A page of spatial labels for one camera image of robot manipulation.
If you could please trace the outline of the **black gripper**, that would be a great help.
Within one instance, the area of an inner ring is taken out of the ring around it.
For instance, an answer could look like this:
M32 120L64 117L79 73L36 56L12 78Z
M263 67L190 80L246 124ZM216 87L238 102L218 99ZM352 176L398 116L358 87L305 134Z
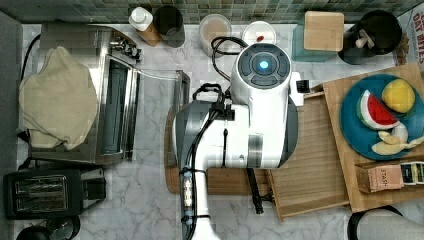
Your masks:
M264 201L267 201L267 202L270 202L270 203L274 202L273 192L270 191L269 193L261 196L260 192L259 192L258 185L257 185L257 180L256 180L254 169L253 168L247 168L246 172L247 172L248 181L249 181L249 185L250 185L250 189L251 189L252 201L253 201L253 205L255 207L255 212L257 214L263 214L264 213L263 202Z

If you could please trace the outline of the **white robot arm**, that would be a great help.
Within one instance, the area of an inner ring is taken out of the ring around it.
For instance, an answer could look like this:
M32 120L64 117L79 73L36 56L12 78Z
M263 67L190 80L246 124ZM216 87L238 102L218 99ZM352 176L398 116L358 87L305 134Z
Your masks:
M290 98L291 61L280 47L252 44L237 56L230 77L231 101L218 84L213 102L199 100L174 117L172 144L179 167L183 240L219 240L207 200L210 168L276 169L297 143L297 109Z

